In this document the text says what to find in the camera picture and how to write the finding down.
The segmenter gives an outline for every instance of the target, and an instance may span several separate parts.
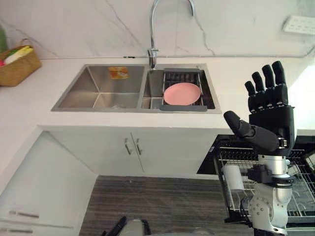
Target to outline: pink plate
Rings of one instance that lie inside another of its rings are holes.
[[[164,100],[169,105],[190,105],[200,97],[200,88],[191,83],[178,83],[168,87]]]

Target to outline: drawer handle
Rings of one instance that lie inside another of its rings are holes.
[[[142,150],[141,150],[141,148],[140,148],[139,142],[140,142],[140,139],[137,139],[136,144],[137,144],[137,148],[138,148],[139,155],[141,155],[141,154],[142,154]]]
[[[8,228],[0,228],[0,234],[2,233],[23,233],[23,234],[32,234],[33,230],[20,230],[20,229],[8,229]]]
[[[131,155],[132,150],[128,147],[128,138],[125,138],[125,148],[127,149],[128,154]]]
[[[30,217],[30,218],[39,218],[39,215],[37,215],[37,214],[26,213],[26,212],[21,212],[21,211],[16,211],[16,210],[11,210],[11,211],[9,211],[9,214],[11,214],[11,215],[25,216],[25,217]]]

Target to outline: white countertop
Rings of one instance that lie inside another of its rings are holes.
[[[269,58],[158,58],[158,63],[206,63],[222,113],[233,110],[248,120],[247,92],[244,83],[251,74],[276,59]],[[303,93],[303,106],[297,96],[298,134],[314,135],[315,107],[305,102],[313,98],[313,86],[298,79],[313,58],[280,59],[290,93]],[[43,130],[53,126],[138,126],[211,128],[218,134],[230,134],[222,114],[149,114],[51,112],[68,85],[84,64],[147,64],[148,59],[46,59],[43,67],[14,88],[0,87],[0,194]]]

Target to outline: wicker basket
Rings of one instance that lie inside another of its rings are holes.
[[[23,42],[28,40],[27,38],[22,39],[20,46],[16,49],[23,48]],[[11,50],[8,50],[0,54],[0,59],[4,60]],[[17,86],[30,74],[41,67],[41,62],[37,57],[35,50],[27,53],[25,56],[15,60],[8,65],[0,67],[0,86]]]

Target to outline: white marble wall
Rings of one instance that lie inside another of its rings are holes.
[[[315,37],[282,32],[289,15],[315,17],[314,0],[161,0],[160,56],[302,56]],[[11,47],[32,40],[41,58],[146,56],[153,0],[0,0]]]

